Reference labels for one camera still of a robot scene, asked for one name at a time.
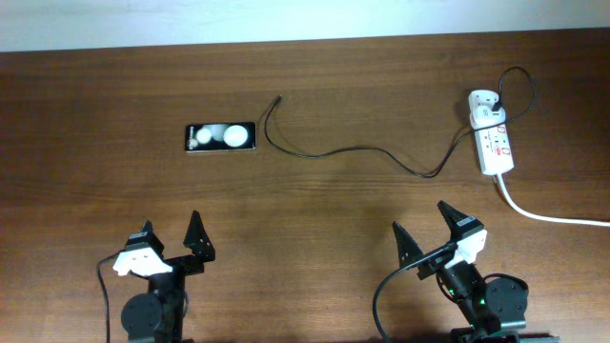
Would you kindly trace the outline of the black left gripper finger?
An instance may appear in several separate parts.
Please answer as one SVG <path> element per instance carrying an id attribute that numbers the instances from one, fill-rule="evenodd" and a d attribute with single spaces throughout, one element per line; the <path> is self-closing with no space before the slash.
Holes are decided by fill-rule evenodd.
<path id="1" fill-rule="evenodd" d="M 125 251 L 140 250 L 151 248 L 157 255 L 161 255 L 164 250 L 164 245 L 153 232 L 153 223 L 149 220 L 145 221 L 142 229 L 129 236 Z"/>
<path id="2" fill-rule="evenodd" d="M 201 215 L 193 211 L 183 245 L 202 261 L 215 261 L 215 248 L 206 234 Z"/>

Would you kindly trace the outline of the black smartphone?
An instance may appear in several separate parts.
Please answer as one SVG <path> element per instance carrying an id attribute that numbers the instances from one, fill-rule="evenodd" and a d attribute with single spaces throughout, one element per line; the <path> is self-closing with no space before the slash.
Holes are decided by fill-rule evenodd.
<path id="1" fill-rule="evenodd" d="M 255 122 L 190 124 L 185 128 L 185 152 L 247 151 L 256 145 Z"/>

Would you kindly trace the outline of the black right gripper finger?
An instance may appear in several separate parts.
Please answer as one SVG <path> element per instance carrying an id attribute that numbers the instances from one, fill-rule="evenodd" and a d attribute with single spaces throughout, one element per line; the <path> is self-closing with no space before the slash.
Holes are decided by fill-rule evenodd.
<path id="1" fill-rule="evenodd" d="M 396 238 L 400 268 L 418 261 L 423 255 L 423 251 L 419 248 L 415 239 L 398 222 L 394 222 L 392 228 Z"/>
<path id="2" fill-rule="evenodd" d="M 462 240 L 484 229 L 476 217 L 460 212 L 444 201 L 439 201 L 437 207 L 450 229 L 452 241 Z"/>

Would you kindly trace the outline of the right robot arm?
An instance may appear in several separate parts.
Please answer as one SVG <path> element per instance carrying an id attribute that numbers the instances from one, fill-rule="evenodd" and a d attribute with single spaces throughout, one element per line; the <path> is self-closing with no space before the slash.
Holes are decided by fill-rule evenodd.
<path id="1" fill-rule="evenodd" d="M 382 283 L 411 269 L 417 270 L 421 280 L 434 277 L 469 324 L 451 330 L 452 342 L 559 342 L 559 337 L 548 333 L 520 333 L 526 327 L 529 287 L 525 281 L 505 273 L 479 273 L 475 261 L 488 234 L 482 222 L 444 201 L 437 207 L 449 228 L 449 240 L 423 252 L 406 229 L 394 222 L 399 268 Z"/>

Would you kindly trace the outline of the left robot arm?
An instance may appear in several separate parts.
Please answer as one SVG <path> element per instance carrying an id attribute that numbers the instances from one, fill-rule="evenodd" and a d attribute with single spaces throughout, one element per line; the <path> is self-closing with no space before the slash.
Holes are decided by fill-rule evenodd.
<path id="1" fill-rule="evenodd" d="M 186 278 L 204 272 L 215 260 L 215 249 L 197 211 L 192 212 L 183 246 L 191 252 L 166 259 L 164 245 L 153 224 L 144 223 L 130 235 L 113 269 L 120 276 L 133 275 L 148 282 L 148 290 L 133 296 L 123 307 L 121 325 L 130 342 L 183 342 L 183 320 L 187 313 Z"/>

